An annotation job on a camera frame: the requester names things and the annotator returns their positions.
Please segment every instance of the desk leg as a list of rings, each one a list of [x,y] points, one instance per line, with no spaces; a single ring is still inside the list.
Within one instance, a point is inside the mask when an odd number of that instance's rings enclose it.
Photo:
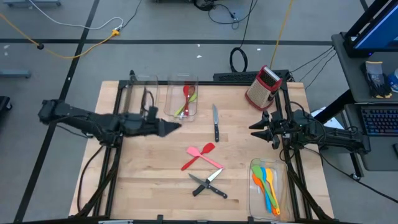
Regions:
[[[351,175],[351,177],[354,180],[360,180],[361,177],[363,177],[363,171],[362,168],[359,164],[359,158],[358,155],[355,153],[350,153],[349,156],[351,157],[351,160],[353,161],[353,165],[354,165],[354,170],[355,173]]]
[[[321,113],[315,116],[315,119],[319,120],[322,124],[325,124],[328,120],[332,119],[336,114],[343,110],[344,105],[355,103],[351,90],[345,91],[339,96],[334,102],[327,106]]]

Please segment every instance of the pink spatula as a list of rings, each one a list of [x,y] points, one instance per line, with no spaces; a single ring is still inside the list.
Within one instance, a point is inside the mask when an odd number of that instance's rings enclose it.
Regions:
[[[222,169],[223,166],[219,165],[218,163],[216,163],[215,161],[212,161],[211,159],[208,159],[207,157],[203,156],[200,154],[199,150],[193,146],[188,147],[187,149],[187,153],[191,156],[199,156],[201,158],[203,158],[204,160],[206,160],[207,162],[213,164],[215,167]]]

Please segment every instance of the yellow cable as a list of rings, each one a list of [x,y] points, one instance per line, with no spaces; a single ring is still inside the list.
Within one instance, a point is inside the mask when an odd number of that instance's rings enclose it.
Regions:
[[[36,46],[39,46],[39,45],[40,45],[40,44],[37,43],[36,41],[32,40],[28,35],[26,35],[25,33],[23,33],[20,29],[18,29],[18,27],[16,27],[12,22],[10,22],[10,21],[5,17],[5,15],[3,15],[2,13],[0,13],[0,17],[2,17],[12,28],[14,28],[18,33],[20,33],[21,35],[23,35],[27,40],[29,40],[30,42],[32,42],[34,45],[36,45]],[[98,43],[98,44],[95,44],[95,45],[91,46],[91,47],[90,47],[89,49],[87,49],[85,52],[81,53],[80,55],[76,55],[76,56],[63,56],[63,55],[57,54],[57,53],[55,53],[55,52],[53,52],[53,51],[51,51],[51,50],[49,50],[49,49],[44,49],[44,50],[45,50],[46,52],[48,52],[48,53],[54,55],[54,56],[57,56],[57,57],[60,57],[60,58],[63,58],[63,59],[74,59],[74,58],[78,58],[78,57],[81,57],[81,56],[87,54],[89,51],[93,50],[93,48],[95,48],[95,47],[97,47],[97,46],[99,46],[99,45],[101,45],[101,44],[107,42],[110,38],[112,38],[112,37],[114,37],[114,36],[116,36],[116,35],[119,35],[119,34],[120,34],[119,31],[117,31],[117,30],[112,30],[112,34],[111,34],[108,38],[104,39],[103,41],[101,41],[101,42]]]
[[[289,17],[290,10],[292,9],[292,5],[293,5],[293,0],[290,0],[289,8],[288,8],[287,11],[286,11],[285,19],[284,19],[284,22],[282,23],[282,27],[280,28],[278,40],[276,41],[274,53],[272,54],[271,63],[269,64],[269,68],[270,68],[270,69],[272,68],[272,64],[274,63],[274,57],[275,57],[275,54],[276,54],[276,50],[278,49],[279,41],[280,41],[280,38],[282,37],[282,33],[283,33],[283,31],[284,31],[287,18]]]

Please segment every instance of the knife blade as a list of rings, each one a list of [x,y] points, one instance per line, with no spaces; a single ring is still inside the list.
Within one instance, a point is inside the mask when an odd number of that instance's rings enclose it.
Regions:
[[[207,184],[206,182],[202,181],[201,179],[199,179],[198,177],[195,177],[192,174],[188,174],[194,181],[198,182],[199,184],[201,184],[202,186],[205,186],[205,188],[212,190],[214,193],[222,196],[223,198],[227,198],[227,194],[218,190],[217,188],[211,186],[210,184]]]
[[[215,132],[215,141],[220,141],[220,134],[218,133],[218,112],[217,107],[213,105],[213,121],[214,121],[214,132]]]
[[[214,172],[213,174],[211,174],[207,179],[206,179],[206,184],[210,184],[210,182],[211,181],[213,181],[217,176],[218,176],[218,174],[220,174],[221,173],[221,171],[223,171],[222,169],[219,169],[218,171],[216,171],[216,172]],[[200,194],[200,192],[202,191],[202,190],[204,190],[206,187],[205,186],[203,186],[203,185],[201,185],[201,186],[199,186],[196,190],[194,190],[193,192],[192,192],[192,194],[193,194],[193,196],[197,196],[198,194]]]

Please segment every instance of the red spatula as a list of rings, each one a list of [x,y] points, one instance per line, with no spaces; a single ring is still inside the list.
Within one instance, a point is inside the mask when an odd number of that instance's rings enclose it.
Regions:
[[[211,150],[213,150],[216,146],[213,143],[207,143],[205,147],[203,147],[203,150],[201,151],[200,154],[205,154],[205,153],[209,153],[211,152]],[[199,156],[194,157],[193,159],[191,159],[191,161],[187,162],[182,168],[181,170],[185,170],[187,169],[191,164],[193,164],[193,162],[195,162],[197,159],[199,158]]]

